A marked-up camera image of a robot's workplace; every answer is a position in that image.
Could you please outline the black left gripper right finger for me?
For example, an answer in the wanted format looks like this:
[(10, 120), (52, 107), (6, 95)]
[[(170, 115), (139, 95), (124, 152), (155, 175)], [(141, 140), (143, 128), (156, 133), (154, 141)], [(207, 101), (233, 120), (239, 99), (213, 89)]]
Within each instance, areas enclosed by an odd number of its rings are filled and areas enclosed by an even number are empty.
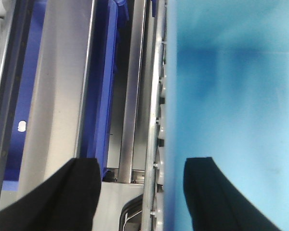
[(195, 231), (279, 229), (235, 188), (211, 157), (186, 159), (184, 196)]

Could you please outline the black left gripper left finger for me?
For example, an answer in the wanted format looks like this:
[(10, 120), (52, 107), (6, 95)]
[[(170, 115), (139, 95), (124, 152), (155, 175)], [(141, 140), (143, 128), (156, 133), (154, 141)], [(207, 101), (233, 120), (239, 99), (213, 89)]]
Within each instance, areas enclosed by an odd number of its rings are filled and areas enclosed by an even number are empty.
[(101, 192), (95, 158), (72, 158), (0, 211), (0, 231), (90, 231)]

